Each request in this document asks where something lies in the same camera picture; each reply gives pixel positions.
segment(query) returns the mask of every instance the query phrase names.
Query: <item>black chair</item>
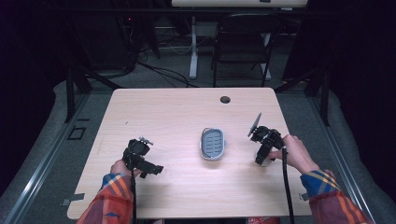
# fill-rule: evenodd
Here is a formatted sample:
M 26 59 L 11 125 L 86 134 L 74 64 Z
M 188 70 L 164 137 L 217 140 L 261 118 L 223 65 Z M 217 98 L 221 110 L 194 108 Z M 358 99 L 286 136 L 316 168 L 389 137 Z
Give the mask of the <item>black chair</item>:
M 216 30 L 211 68 L 213 87 L 216 87 L 217 63 L 265 63 L 262 87 L 271 58 L 274 37 L 281 29 L 281 20 L 275 15 L 260 13 L 231 14 L 222 18 Z M 264 35 L 269 41 L 264 44 Z

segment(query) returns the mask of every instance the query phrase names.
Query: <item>wooden table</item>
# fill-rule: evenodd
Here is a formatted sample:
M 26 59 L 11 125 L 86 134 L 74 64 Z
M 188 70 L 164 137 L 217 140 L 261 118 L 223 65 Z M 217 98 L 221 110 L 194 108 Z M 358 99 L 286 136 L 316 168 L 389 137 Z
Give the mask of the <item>wooden table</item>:
M 222 96 L 231 102 L 222 103 Z M 282 136 L 289 132 L 272 89 L 114 91 L 76 189 L 84 200 L 71 202 L 67 215 L 81 216 L 129 140 L 143 135 L 154 143 L 146 161 L 164 168 L 136 179 L 137 218 L 287 216 L 281 161 L 268 167 L 254 162 L 260 144 L 249 140 L 248 131 L 260 112 L 259 125 Z M 205 128 L 224 132 L 227 146 L 219 161 L 201 156 Z M 305 193 L 300 174 L 292 167 L 288 172 L 294 214 L 310 215 L 299 197 Z

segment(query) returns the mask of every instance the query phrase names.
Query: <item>human hand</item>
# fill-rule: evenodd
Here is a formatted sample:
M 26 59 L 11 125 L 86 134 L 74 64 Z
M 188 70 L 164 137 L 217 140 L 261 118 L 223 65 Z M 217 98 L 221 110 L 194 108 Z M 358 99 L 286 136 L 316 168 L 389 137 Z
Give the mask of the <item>human hand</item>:
M 125 162 L 123 160 L 119 160 L 114 162 L 111 166 L 110 173 L 112 174 L 125 174 L 132 176 L 132 172 L 126 167 Z M 141 170 L 134 169 L 134 177 L 137 177 L 142 173 Z
M 303 142 L 297 136 L 288 134 L 283 138 L 283 141 L 288 151 L 288 165 L 295 167 L 302 175 L 319 169 L 318 165 L 309 156 Z M 282 160 L 282 150 L 270 152 L 267 158 Z

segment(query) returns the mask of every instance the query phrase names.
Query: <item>dark background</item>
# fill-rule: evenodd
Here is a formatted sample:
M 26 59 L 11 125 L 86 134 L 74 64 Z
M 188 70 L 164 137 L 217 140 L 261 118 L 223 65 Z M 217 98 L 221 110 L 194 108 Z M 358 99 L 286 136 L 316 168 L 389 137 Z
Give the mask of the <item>dark background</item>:
M 70 34 L 70 27 L 56 17 L 48 21 L 34 1 L 0 4 L 3 193 L 50 114 L 55 100 L 53 87 L 65 80 L 72 62 L 64 51 L 87 67 L 92 66 L 92 59 Z M 341 1 L 311 1 L 309 9 L 345 7 Z M 364 0 L 349 2 L 346 8 L 347 14 L 340 21 L 303 21 L 284 78 L 309 71 L 332 53 L 328 69 L 331 89 L 340 100 L 361 160 L 377 185 L 396 202 L 395 6 L 391 1 Z M 108 54 L 122 49 L 119 37 L 114 38 L 117 47 L 106 49 Z

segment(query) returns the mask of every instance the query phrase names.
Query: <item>cable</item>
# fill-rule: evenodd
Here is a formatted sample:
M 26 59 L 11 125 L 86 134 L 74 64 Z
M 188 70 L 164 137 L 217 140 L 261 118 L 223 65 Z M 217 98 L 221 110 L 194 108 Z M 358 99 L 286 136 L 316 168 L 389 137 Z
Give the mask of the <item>cable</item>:
M 176 81 L 179 81 L 181 83 L 186 84 L 186 88 L 188 87 L 195 87 L 198 88 L 198 86 L 192 85 L 190 84 L 190 82 L 180 73 L 167 69 L 167 68 L 160 68 L 160 67 L 155 67 L 155 66 L 151 66 L 148 65 L 146 63 L 141 63 L 141 62 L 137 62 L 138 64 L 146 67 L 147 69 L 150 69 L 154 72 L 156 72 L 157 74 L 159 74 L 160 76 L 162 76 L 169 84 L 171 84 L 172 86 L 175 87 L 175 85 L 173 83 L 171 83 L 166 77 L 172 78 Z
M 132 212 L 132 223 L 133 224 L 137 224 L 137 218 L 136 218 L 136 180 L 134 178 L 134 171 L 132 171 L 131 191 L 132 191 L 132 195 L 134 196 L 134 210 Z
M 294 224 L 293 204 L 291 202 L 290 186 L 289 186 L 289 179 L 288 179 L 288 163 L 287 163 L 288 152 L 286 151 L 286 145 L 285 145 L 282 137 L 280 135 L 278 137 L 281 139 L 282 145 L 283 145 L 283 147 L 281 149 L 282 150 L 283 181 L 285 183 L 286 198 L 288 200 L 290 223 Z

